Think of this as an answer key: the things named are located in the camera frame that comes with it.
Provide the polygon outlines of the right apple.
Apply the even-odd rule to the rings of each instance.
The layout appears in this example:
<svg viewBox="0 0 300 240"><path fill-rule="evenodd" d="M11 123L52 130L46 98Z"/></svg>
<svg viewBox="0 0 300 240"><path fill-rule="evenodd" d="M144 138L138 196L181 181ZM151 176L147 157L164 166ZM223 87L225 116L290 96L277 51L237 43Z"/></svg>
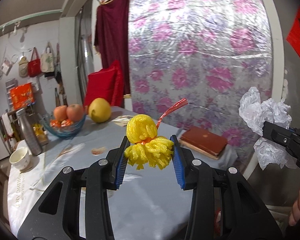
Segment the right apple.
<svg viewBox="0 0 300 240"><path fill-rule="evenodd" d="M72 104L67 107L66 114L69 120L72 122L78 122L84 116L83 106L79 104Z"/></svg>

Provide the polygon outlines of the apple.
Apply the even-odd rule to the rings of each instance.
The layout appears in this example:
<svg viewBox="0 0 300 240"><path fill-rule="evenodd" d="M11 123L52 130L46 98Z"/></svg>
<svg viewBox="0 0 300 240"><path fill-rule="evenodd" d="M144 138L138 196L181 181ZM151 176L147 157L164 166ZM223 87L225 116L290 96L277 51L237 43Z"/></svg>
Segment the apple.
<svg viewBox="0 0 300 240"><path fill-rule="evenodd" d="M67 106L58 106L53 110L53 116L58 122L63 122L64 120L67 119L67 114L66 114L66 109Z"/></svg>
<svg viewBox="0 0 300 240"><path fill-rule="evenodd" d="M84 116L83 106L79 104L72 104L67 107L66 114L69 120L72 122L78 122Z"/></svg>

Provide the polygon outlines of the red gold snack wrapper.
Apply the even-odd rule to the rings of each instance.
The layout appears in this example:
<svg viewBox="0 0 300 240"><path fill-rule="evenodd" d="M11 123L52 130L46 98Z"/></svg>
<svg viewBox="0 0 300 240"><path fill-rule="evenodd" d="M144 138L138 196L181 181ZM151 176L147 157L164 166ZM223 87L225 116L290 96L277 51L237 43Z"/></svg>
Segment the red gold snack wrapper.
<svg viewBox="0 0 300 240"><path fill-rule="evenodd" d="M175 104L173 104L170 108L168 108L158 119L158 122L156 124L157 129L159 128L164 117L170 115L172 112L180 109L181 107L186 106L187 104L188 104L188 100L186 98L182 98L179 101L177 101Z"/></svg>

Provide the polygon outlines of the white tote bag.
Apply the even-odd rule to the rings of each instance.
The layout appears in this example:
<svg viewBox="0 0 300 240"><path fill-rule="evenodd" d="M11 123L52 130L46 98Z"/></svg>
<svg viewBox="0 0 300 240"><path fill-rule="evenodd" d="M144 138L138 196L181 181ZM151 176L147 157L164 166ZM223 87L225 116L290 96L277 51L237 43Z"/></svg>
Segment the white tote bag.
<svg viewBox="0 0 300 240"><path fill-rule="evenodd" d="M44 74L55 72L54 57L50 42L47 42L45 50L41 54L40 62L40 70Z"/></svg>

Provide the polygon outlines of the clear plastic wrap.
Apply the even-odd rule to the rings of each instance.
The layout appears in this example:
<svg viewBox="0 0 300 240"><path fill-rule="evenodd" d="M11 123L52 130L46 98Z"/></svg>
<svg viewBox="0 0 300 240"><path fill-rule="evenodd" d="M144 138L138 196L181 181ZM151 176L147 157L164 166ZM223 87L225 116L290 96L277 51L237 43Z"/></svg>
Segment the clear plastic wrap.
<svg viewBox="0 0 300 240"><path fill-rule="evenodd" d="M281 168L296 168L294 158L283 146L267 139L264 131L267 124L270 124L270 128L290 128L292 117L288 114L289 110L290 106L283 101L275 102L272 98L262 101L256 87L250 87L239 102L239 116L260 136L254 144L254 151L262 170L269 164L277 164Z"/></svg>

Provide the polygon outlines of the left apple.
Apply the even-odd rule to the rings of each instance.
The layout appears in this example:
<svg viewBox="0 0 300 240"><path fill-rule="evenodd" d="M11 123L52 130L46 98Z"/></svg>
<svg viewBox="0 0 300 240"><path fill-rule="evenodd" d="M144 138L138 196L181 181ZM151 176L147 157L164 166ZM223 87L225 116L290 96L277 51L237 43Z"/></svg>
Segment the left apple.
<svg viewBox="0 0 300 240"><path fill-rule="evenodd" d="M58 122L63 122L64 120L67 119L67 114L66 114L66 109L67 106L58 106L53 110L53 116Z"/></svg>

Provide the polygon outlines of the brown leather wallet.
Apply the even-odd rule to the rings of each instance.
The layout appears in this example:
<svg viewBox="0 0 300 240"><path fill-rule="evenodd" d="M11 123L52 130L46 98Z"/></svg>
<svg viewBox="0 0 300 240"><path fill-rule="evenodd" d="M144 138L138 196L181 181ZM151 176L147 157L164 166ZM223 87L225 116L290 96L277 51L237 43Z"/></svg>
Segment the brown leather wallet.
<svg viewBox="0 0 300 240"><path fill-rule="evenodd" d="M228 141L220 135L192 126L181 135L179 143L211 159L218 160Z"/></svg>

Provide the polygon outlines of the steel water bottle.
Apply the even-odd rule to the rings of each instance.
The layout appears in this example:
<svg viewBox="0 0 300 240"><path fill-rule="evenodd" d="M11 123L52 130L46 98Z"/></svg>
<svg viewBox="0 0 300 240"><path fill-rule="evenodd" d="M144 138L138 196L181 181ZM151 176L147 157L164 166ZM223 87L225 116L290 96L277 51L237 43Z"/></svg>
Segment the steel water bottle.
<svg viewBox="0 0 300 240"><path fill-rule="evenodd" d="M30 125L30 123L27 119L25 109L22 108L22 109L16 111L15 114L19 121L21 133L24 137L24 140L27 143L27 146L28 146L30 152L34 156L40 155L43 152L43 149L42 149L41 144L39 143L39 140L37 139L37 137L34 133L32 126Z"/></svg>

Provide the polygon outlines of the yellow pomelo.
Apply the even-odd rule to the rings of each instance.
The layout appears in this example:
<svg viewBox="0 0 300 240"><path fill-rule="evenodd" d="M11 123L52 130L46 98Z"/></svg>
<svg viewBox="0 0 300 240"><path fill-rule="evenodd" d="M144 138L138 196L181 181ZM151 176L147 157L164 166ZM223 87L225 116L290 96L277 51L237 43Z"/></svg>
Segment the yellow pomelo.
<svg viewBox="0 0 300 240"><path fill-rule="evenodd" d="M89 105L88 114L95 123L106 122L111 116L111 106L107 100L96 98Z"/></svg>

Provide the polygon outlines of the red cushion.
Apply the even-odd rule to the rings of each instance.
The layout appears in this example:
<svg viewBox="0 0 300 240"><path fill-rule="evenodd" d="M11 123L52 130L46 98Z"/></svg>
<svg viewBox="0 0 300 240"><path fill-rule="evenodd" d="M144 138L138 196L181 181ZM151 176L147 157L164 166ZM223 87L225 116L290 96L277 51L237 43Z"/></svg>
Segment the red cushion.
<svg viewBox="0 0 300 240"><path fill-rule="evenodd" d="M115 60L109 68L102 68L88 75L84 106L89 106L97 98L103 98L111 106L121 107L123 96L124 79L118 60Z"/></svg>

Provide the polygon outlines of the red gift box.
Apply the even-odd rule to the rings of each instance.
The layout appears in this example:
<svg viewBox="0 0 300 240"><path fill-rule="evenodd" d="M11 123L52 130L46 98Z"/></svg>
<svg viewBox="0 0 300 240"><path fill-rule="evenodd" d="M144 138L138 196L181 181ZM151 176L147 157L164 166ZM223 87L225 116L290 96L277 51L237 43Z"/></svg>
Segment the red gift box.
<svg viewBox="0 0 300 240"><path fill-rule="evenodd" d="M27 107L35 103L35 98L32 89L32 83L17 86L10 90L12 105L14 110Z"/></svg>

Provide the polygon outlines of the floral foil sheet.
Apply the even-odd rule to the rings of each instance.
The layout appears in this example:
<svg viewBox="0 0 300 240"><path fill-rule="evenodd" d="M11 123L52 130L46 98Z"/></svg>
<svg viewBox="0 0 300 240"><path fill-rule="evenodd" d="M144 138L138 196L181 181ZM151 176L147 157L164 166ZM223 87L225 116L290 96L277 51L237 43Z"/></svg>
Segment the floral foil sheet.
<svg viewBox="0 0 300 240"><path fill-rule="evenodd" d="M130 0L129 67L133 109L252 145L257 136L238 114L252 86L271 95L272 47L262 0Z"/></svg>

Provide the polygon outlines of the yellow foam fruit net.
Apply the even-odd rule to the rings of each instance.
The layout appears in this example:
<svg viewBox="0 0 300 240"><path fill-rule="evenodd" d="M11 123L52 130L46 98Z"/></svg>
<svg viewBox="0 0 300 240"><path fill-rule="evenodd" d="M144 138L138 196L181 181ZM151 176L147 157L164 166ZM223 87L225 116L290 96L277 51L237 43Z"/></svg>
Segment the yellow foam fruit net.
<svg viewBox="0 0 300 240"><path fill-rule="evenodd" d="M127 124L126 136L131 143L124 152L129 165L141 170L148 164L162 170L170 164L174 142L158 135L157 126L150 116L138 114L132 117Z"/></svg>

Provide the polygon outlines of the red handbag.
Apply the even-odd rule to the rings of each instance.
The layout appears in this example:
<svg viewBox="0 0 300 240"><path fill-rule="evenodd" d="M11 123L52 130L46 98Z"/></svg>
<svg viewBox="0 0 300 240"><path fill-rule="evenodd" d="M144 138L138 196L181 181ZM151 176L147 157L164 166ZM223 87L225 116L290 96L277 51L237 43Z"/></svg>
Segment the red handbag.
<svg viewBox="0 0 300 240"><path fill-rule="evenodd" d="M42 73L40 68L40 57L37 48L34 47L32 51L31 60L28 62L29 77L36 77Z"/></svg>

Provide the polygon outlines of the white ceramic bowl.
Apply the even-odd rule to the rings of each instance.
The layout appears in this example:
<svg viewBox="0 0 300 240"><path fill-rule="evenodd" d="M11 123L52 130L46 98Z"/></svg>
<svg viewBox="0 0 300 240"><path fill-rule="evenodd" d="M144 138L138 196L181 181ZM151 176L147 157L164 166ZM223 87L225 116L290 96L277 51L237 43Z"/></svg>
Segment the white ceramic bowl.
<svg viewBox="0 0 300 240"><path fill-rule="evenodd" d="M10 164L20 172L27 170L31 165L31 157L27 147L21 147L15 150L10 158Z"/></svg>

